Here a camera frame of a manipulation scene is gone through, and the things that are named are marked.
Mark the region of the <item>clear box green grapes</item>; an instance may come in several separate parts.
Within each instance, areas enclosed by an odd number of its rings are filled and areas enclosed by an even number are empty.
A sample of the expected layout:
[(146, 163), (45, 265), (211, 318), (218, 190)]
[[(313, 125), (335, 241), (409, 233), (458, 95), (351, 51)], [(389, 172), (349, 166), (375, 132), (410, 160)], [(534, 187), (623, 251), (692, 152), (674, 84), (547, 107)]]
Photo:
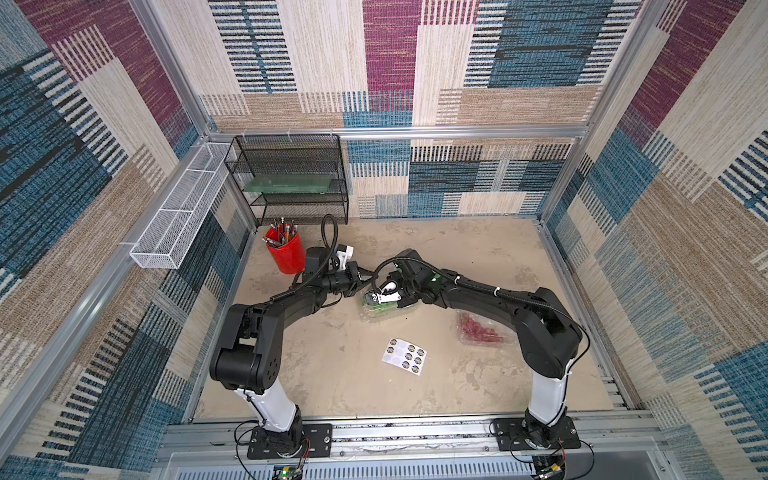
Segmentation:
[(378, 292), (374, 288), (358, 295), (358, 311), (362, 321), (377, 323), (416, 310), (418, 303), (406, 304), (399, 284), (387, 281)]

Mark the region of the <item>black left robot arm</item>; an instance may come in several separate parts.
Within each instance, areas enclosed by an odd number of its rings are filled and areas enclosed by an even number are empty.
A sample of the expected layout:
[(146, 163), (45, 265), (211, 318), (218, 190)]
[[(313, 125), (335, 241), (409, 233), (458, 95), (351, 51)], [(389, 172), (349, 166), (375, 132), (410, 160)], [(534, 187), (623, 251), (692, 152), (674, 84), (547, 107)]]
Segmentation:
[(303, 451), (307, 443), (300, 407), (288, 399), (278, 379), (284, 330), (320, 311), (331, 294), (354, 296), (372, 277), (372, 271), (340, 260), (328, 247), (311, 247), (304, 270), (288, 290), (263, 303), (229, 308), (209, 375), (255, 410), (258, 420), (252, 439), (258, 447), (288, 456)]

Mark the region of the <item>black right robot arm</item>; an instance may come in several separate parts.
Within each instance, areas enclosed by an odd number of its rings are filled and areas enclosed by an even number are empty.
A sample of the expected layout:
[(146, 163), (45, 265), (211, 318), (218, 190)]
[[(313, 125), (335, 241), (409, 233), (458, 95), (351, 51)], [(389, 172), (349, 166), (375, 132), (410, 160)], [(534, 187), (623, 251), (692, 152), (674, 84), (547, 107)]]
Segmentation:
[(414, 249), (383, 261), (365, 294), (370, 305), (415, 303), (473, 313), (516, 334), (522, 358), (532, 374), (529, 405), (510, 441), (531, 450), (580, 447), (567, 414), (568, 379), (584, 356), (585, 329), (574, 321), (557, 295), (544, 287), (513, 291), (440, 269)]

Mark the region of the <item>white sticker sheet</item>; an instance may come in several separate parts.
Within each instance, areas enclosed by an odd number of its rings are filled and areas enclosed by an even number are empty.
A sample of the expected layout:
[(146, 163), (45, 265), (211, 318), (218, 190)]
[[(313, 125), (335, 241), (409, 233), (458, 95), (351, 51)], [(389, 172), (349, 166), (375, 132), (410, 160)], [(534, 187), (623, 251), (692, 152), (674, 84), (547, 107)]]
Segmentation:
[(427, 351), (412, 342), (392, 338), (383, 353), (382, 361), (403, 371), (420, 376), (427, 358)]

